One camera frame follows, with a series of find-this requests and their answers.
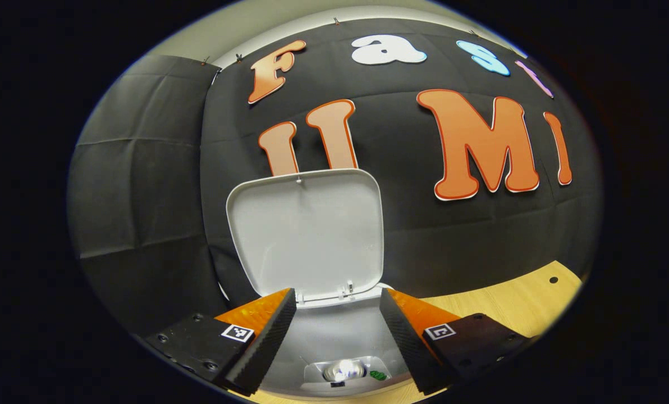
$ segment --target wooden table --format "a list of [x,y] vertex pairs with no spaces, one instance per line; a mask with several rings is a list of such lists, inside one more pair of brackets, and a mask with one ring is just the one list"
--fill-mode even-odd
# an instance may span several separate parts
[[[423,301],[441,307],[460,317],[484,313],[525,337],[541,335],[558,319],[576,296],[581,280],[565,266],[553,261],[542,268],[511,281],[483,287],[475,291],[447,296],[425,297]],[[412,404],[426,397],[417,391],[414,382],[390,386],[388,389],[361,394],[360,396],[307,399],[306,401],[276,397],[265,391],[257,391],[250,401],[260,404]]]

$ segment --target green object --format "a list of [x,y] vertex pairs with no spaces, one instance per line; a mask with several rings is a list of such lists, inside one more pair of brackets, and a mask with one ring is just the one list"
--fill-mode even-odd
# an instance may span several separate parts
[[387,378],[386,374],[381,373],[381,371],[376,371],[376,370],[371,370],[370,371],[370,376],[372,376],[375,379],[378,379],[378,381],[382,381]]

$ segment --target open lid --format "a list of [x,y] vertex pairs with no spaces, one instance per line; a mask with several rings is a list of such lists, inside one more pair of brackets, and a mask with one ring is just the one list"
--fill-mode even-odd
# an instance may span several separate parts
[[379,186],[362,169],[324,169],[243,182],[227,220],[255,291],[294,287],[304,301],[374,287],[382,276]]

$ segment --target orange letter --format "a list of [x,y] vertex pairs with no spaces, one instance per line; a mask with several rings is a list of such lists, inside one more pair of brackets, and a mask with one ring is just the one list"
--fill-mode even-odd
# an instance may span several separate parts
[[358,168],[347,119],[355,113],[355,103],[334,100],[314,108],[305,117],[307,125],[319,129],[329,168]]
[[250,67],[250,70],[255,71],[255,89],[247,99],[248,103],[258,102],[285,84],[285,77],[277,77],[277,70],[290,70],[294,65],[294,54],[291,51],[300,51],[304,46],[304,41],[297,40],[268,54]]
[[262,132],[258,145],[265,149],[270,161],[272,176],[283,176],[299,172],[297,159],[292,149],[292,138],[297,133],[293,122],[282,122]]
[[569,166],[569,154],[566,152],[566,143],[563,141],[563,133],[561,133],[561,122],[551,112],[545,112],[544,119],[547,120],[549,127],[552,128],[552,132],[555,134],[557,154],[560,158],[558,181],[560,185],[568,186],[568,184],[571,184],[571,168]]
[[499,189],[507,157],[507,189],[512,192],[537,189],[539,174],[534,169],[524,110],[517,102],[496,97],[491,128],[458,92],[425,90],[417,95],[417,102],[434,113],[442,139],[445,176],[434,186],[439,199],[467,199],[476,195],[479,182],[471,176],[468,152],[490,192]]

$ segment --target black fabric backdrop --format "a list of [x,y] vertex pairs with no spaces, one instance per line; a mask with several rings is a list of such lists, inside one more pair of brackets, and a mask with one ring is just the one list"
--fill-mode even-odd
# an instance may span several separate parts
[[[354,39],[371,34],[403,36],[427,54],[420,64],[365,66],[353,61]],[[253,62],[294,40],[306,41],[282,88],[255,105]],[[456,41],[480,44],[502,61],[511,76],[476,64]],[[521,67],[537,73],[555,95],[550,99]],[[470,157],[480,191],[467,200],[441,201],[434,184],[442,178],[442,146],[432,113],[420,107],[422,90],[463,94],[491,123],[494,97],[524,107],[540,185],[513,194],[501,186],[491,194]],[[599,155],[583,118],[557,82],[531,59],[522,59],[473,34],[422,21],[345,21],[303,31],[245,56],[217,76],[207,94],[201,138],[202,214],[214,268],[230,305],[258,297],[240,266],[225,214],[227,195],[240,182],[271,176],[258,136],[279,122],[296,123],[293,146],[300,171],[327,169],[319,132],[304,122],[313,108],[350,99],[349,124],[360,168],[381,188],[385,261],[381,281],[416,297],[469,291],[513,279],[558,260],[578,276],[593,262],[602,220]],[[560,186],[552,130],[543,112],[561,121],[573,182]]]
[[100,100],[72,157],[76,255],[130,332],[225,310],[199,201],[202,105],[216,70],[183,57],[143,57]]

